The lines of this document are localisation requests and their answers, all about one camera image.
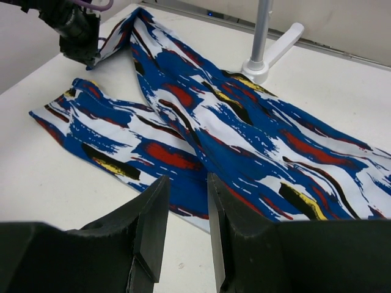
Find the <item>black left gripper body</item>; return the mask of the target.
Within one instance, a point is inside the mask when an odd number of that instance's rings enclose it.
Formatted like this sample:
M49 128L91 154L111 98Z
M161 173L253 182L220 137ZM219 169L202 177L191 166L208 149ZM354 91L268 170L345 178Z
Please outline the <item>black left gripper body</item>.
M98 52L100 16L87 9L73 9L60 27L60 52L88 67L100 56Z

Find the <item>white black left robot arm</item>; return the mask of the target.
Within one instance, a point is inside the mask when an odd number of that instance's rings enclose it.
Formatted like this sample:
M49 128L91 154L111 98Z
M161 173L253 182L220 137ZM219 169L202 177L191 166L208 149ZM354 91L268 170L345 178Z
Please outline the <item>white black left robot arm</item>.
M100 16L71 1L4 1L24 13L38 11L38 17L59 34L59 48L64 57L95 66L98 52Z

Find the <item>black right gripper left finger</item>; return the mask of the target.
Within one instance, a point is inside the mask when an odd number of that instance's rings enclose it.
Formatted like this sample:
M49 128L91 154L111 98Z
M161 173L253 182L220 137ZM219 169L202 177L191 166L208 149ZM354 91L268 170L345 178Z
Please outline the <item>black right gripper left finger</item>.
M161 176L109 214L69 230L76 284L72 292L153 292L159 282L170 180Z

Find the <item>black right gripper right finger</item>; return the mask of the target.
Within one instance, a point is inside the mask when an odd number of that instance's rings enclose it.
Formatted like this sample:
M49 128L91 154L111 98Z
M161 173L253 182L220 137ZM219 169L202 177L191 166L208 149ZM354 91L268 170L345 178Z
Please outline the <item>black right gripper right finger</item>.
M208 212L218 292L279 292L280 245L273 224L208 174Z

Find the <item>blue white red patterned trousers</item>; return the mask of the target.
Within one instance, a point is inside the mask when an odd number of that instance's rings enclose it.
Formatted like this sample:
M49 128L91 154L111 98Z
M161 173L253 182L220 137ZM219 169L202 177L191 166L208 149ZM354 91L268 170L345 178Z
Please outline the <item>blue white red patterned trousers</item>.
M207 176L274 222L388 219L390 154L218 68L143 8L100 40L129 48L144 103L75 79L30 111L57 143L143 192L170 179L170 210L208 231Z

